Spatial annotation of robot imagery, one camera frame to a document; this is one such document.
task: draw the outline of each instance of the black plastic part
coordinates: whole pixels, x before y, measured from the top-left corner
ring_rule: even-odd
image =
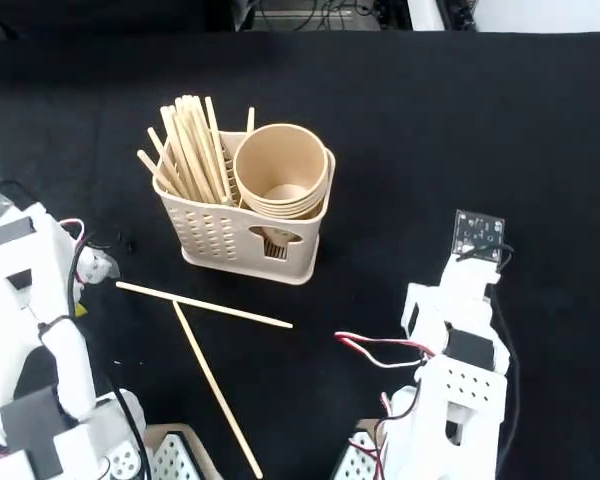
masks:
[[[54,386],[14,400],[2,407],[0,414],[9,451],[24,450],[36,478],[62,473],[53,437],[77,422],[62,411]]]
[[[22,290],[31,286],[31,269],[24,270],[20,273],[14,273],[7,277],[7,280],[13,285],[16,290]]]
[[[35,233],[31,217],[24,217],[6,225],[0,225],[0,245]]]
[[[453,230],[453,243],[451,253],[460,255],[466,251],[502,243],[504,239],[504,219],[483,215],[481,213],[456,211],[456,224]],[[502,251],[500,249],[476,252],[474,258],[490,262],[500,262]]]
[[[444,354],[460,362],[493,371],[495,349],[493,342],[473,333],[452,328]]]

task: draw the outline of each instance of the black cloth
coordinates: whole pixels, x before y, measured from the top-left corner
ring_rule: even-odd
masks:
[[[229,0],[0,0],[9,38],[232,30]]]
[[[330,211],[300,287],[195,268],[135,158],[174,97],[220,125],[292,122],[335,152]],[[498,286],[522,363],[502,478],[600,479],[600,34],[234,34],[0,44],[0,178],[56,218],[121,230],[124,278],[295,324],[185,313],[267,478],[326,479],[381,391],[413,381],[338,344],[400,337],[408,282],[437,284],[456,208],[505,217]],[[229,479],[252,474],[171,305],[92,286],[81,321],[149,423],[187,422]],[[379,352],[388,360],[406,351]],[[42,381],[31,368],[29,382]]]

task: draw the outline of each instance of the perforated metal plate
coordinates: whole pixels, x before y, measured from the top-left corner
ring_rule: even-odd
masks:
[[[202,480],[195,461],[179,435],[168,434],[153,456],[155,480]]]
[[[351,438],[363,447],[373,448],[373,440],[367,432],[357,432]],[[375,460],[349,445],[333,475],[333,480],[373,480],[375,471]]]

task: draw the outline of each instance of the bamboo chopstick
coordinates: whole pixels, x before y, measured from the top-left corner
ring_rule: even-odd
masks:
[[[153,146],[158,152],[158,155],[160,155],[160,157],[162,158],[162,162],[164,163],[167,171],[169,172],[169,176],[173,180],[173,183],[176,187],[175,190],[177,191],[178,195],[180,195],[183,198],[189,198],[187,188],[184,186],[184,183],[182,183],[182,180],[180,179],[180,176],[178,175],[178,172],[176,171],[176,168],[173,165],[171,157],[169,156],[167,150],[163,147],[162,142],[160,142],[160,139],[158,138],[158,134],[153,129],[153,127],[147,128],[147,133],[149,133],[149,138],[151,138]]]
[[[240,430],[240,426],[238,425],[236,418],[233,416],[233,412],[231,412],[231,408],[229,408],[229,404],[227,403],[227,400],[224,398],[224,395],[222,394],[222,391],[220,390],[220,387],[218,386],[218,382],[216,382],[216,379],[213,376],[213,373],[211,372],[211,368],[209,368],[209,364],[207,363],[207,360],[204,358],[202,349],[200,348],[200,345],[198,344],[196,337],[194,337],[193,331],[191,330],[191,327],[189,326],[189,323],[187,322],[187,319],[185,318],[184,313],[182,313],[182,309],[180,308],[180,305],[178,304],[178,302],[173,302],[173,309],[176,311],[178,320],[180,320],[180,324],[182,325],[182,329],[184,330],[184,333],[187,336],[187,339],[189,340],[191,349],[193,350],[193,353],[196,356],[198,363],[200,364],[202,373],[204,373],[204,376],[206,377],[207,382],[209,382],[209,386],[211,387],[211,390],[213,391],[213,394],[215,395],[216,400],[220,404],[222,413],[224,413],[224,416],[226,417],[227,422],[229,422],[229,426],[231,427],[231,430],[233,431],[233,434],[235,435],[236,440],[238,441],[238,444],[240,445],[240,448],[242,449],[244,456],[247,459],[247,462],[249,462],[249,465],[251,466],[251,469],[253,470],[253,474],[258,479],[263,478],[262,470],[260,469],[260,465],[258,465],[258,461],[256,460],[256,457],[253,455],[253,452],[251,451],[251,448],[249,447],[249,444],[247,443],[247,439],[244,438],[244,434],[242,433],[242,430]]]
[[[147,167],[147,169],[151,172],[151,174],[154,177],[156,177],[160,183],[162,183],[162,186],[167,191],[170,190],[169,193],[173,194],[178,192],[178,190],[173,186],[169,179],[160,170],[158,170],[158,167],[156,167],[156,164],[153,163],[151,158],[149,158],[147,152],[145,152],[144,150],[138,150],[137,155],[140,161],[144,164],[144,166]]]
[[[253,133],[256,126],[256,109],[249,107],[249,113],[247,114],[247,135]]]
[[[171,143],[171,149],[173,150],[174,157],[180,169],[180,173],[182,174],[182,177],[184,179],[184,184],[187,187],[187,191],[189,192],[189,198],[191,200],[200,201],[200,197],[199,195],[197,195],[198,192],[196,191],[195,186],[193,184],[191,172],[189,171],[189,166],[184,155],[184,150],[182,149],[182,145],[180,144],[180,137],[178,136],[178,131],[176,130],[175,122],[173,120],[173,114],[169,107],[161,107],[160,115],[162,116],[164,128],[167,131],[167,136]]]
[[[207,116],[209,117],[211,138],[213,139],[213,148],[216,154],[216,162],[218,164],[218,170],[220,171],[220,177],[222,179],[224,196],[229,199],[229,203],[233,203],[231,185],[229,184],[229,177],[227,176],[227,167],[224,163],[224,155],[222,154],[222,142],[220,141],[220,132],[218,131],[218,121],[216,120],[216,114],[213,109],[213,102],[211,101],[211,97],[205,97],[204,103],[207,107]]]
[[[132,283],[116,282],[116,287],[121,288],[122,290],[128,290],[130,292],[141,293],[143,295],[162,298],[164,300],[170,300],[172,302],[175,301],[178,303],[184,303],[185,305],[191,305],[193,307],[204,308],[206,310],[224,313],[225,315],[232,315],[234,317],[253,320],[254,322],[265,323],[274,327],[293,328],[293,325],[291,323],[283,322],[282,320],[277,320],[275,318],[265,317],[264,315],[258,315],[257,313],[244,312],[235,308],[224,307],[222,305],[203,302],[201,300],[195,300],[193,298],[182,297],[180,295],[174,295],[168,292],[161,292],[160,290],[154,290],[152,288],[142,287],[140,285],[134,285]]]
[[[205,177],[205,174],[202,170],[200,159],[196,154],[192,140],[189,138],[189,134],[186,131],[186,127],[184,126],[183,120],[181,119],[180,115],[176,113],[173,116],[173,121],[176,126],[176,131],[178,132],[180,148],[184,152],[185,161],[189,165],[191,173],[193,173],[193,179],[196,182],[198,190],[200,191],[202,201],[206,203],[217,203],[216,199],[213,196],[213,193],[211,192],[209,184],[207,183],[207,178]]]

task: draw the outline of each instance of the cup rim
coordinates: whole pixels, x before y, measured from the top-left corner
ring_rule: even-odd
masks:
[[[323,156],[324,161],[322,163],[322,171],[320,172],[320,176],[318,177],[316,182],[310,188],[307,189],[307,191],[305,193],[303,193],[302,195],[299,195],[297,197],[294,197],[294,198],[285,198],[284,200],[270,200],[270,199],[261,197],[260,195],[256,195],[251,190],[248,190],[245,187],[245,185],[242,183],[242,180],[240,179],[240,175],[238,174],[238,163],[240,160],[240,152],[242,151],[242,148],[244,147],[244,145],[249,141],[249,139],[253,135],[255,135],[258,132],[262,132],[263,130],[268,130],[271,128],[279,128],[279,127],[287,127],[287,128],[292,128],[295,130],[300,130],[300,131],[308,134],[309,136],[313,137],[313,139],[322,146],[322,156]],[[240,145],[236,149],[235,155],[233,156],[233,172],[234,172],[234,177],[236,180],[236,184],[238,186],[238,190],[240,191],[240,194],[242,196],[245,196],[243,192],[247,191],[247,196],[251,196],[257,202],[263,203],[265,205],[268,204],[268,205],[284,206],[284,205],[297,203],[297,202],[300,202],[300,201],[306,199],[307,197],[309,197],[310,195],[315,193],[315,191],[318,189],[318,187],[320,187],[322,182],[324,182],[325,178],[327,177],[328,171],[329,171],[329,156],[327,154],[327,148],[324,146],[324,143],[322,143],[322,140],[320,140],[320,138],[315,133],[313,133],[311,130],[301,127],[300,125],[295,125],[293,123],[271,123],[269,125],[264,125],[260,128],[257,128],[256,130],[254,130],[253,132],[251,132],[244,138],[244,140],[240,143]]]

